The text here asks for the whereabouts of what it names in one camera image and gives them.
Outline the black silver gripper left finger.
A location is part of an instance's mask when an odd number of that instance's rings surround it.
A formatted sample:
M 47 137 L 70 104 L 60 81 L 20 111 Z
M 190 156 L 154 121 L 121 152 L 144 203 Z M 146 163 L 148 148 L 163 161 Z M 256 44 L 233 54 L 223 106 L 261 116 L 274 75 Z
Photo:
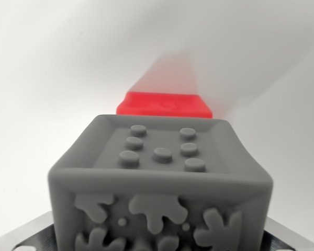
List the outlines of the black silver gripper left finger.
M 57 250 L 52 212 L 1 236 L 0 250 Z

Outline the black silver gripper right finger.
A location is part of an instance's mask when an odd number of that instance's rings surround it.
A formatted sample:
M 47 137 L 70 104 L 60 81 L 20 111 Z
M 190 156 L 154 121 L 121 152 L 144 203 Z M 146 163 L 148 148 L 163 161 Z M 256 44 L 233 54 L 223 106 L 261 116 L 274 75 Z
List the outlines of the black silver gripper right finger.
M 261 250 L 314 250 L 314 242 L 267 217 Z

